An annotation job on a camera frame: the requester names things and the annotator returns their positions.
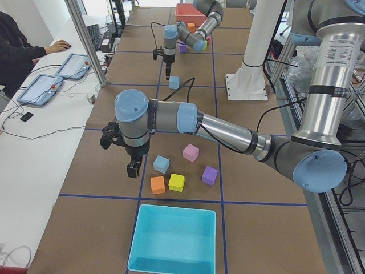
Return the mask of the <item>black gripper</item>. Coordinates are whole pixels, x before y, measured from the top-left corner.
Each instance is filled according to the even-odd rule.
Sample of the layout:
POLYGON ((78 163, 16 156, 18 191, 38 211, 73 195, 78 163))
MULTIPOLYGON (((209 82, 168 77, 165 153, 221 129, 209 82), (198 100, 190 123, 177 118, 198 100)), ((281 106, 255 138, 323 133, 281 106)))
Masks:
POLYGON ((163 62, 165 62, 165 77, 166 80, 170 80, 172 64, 175 62, 176 48, 166 48, 160 47, 159 49, 153 50, 153 60, 155 61, 158 56, 163 58, 163 62))
POLYGON ((149 135, 147 137, 148 139, 143 145, 132 147, 124 141, 119 124, 117 122, 109 122, 102 129, 100 145, 105 150, 109 149, 111 144, 124 147, 127 154, 131 157, 131 161, 127 165, 127 175, 129 178, 137 178, 139 176, 142 158, 150 148, 149 135))

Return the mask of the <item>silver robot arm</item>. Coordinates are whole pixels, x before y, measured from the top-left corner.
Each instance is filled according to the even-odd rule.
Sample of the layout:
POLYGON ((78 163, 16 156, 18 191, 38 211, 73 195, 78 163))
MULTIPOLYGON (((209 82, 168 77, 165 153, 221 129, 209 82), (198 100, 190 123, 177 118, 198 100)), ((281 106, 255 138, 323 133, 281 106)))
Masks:
POLYGON ((259 1, 241 67, 223 78, 226 94, 220 116, 197 107, 207 101, 206 87, 193 94, 192 102, 179 102, 177 97, 149 99, 136 83, 128 84, 125 91, 100 95, 88 125, 102 129, 103 148, 112 144, 125 148, 123 179, 138 176, 150 142, 161 132, 165 135, 162 152, 182 150, 174 134, 200 136, 227 148, 230 155, 224 165, 233 191, 245 179, 274 180, 269 169, 313 193, 341 184, 347 166, 336 133, 356 55, 364 43, 364 7, 355 1, 294 2, 294 40, 300 44, 309 40, 319 51, 300 128, 290 137, 281 137, 280 119, 264 125, 263 131, 253 128, 254 118, 267 103, 262 62, 281 4, 259 1))
POLYGON ((153 51, 154 60, 162 56, 165 63, 165 77, 171 78, 175 62, 176 43, 180 41, 200 53, 205 48, 208 36, 219 27, 223 19, 223 8, 218 1, 193 1, 176 6, 174 24, 164 26, 164 43, 153 51))

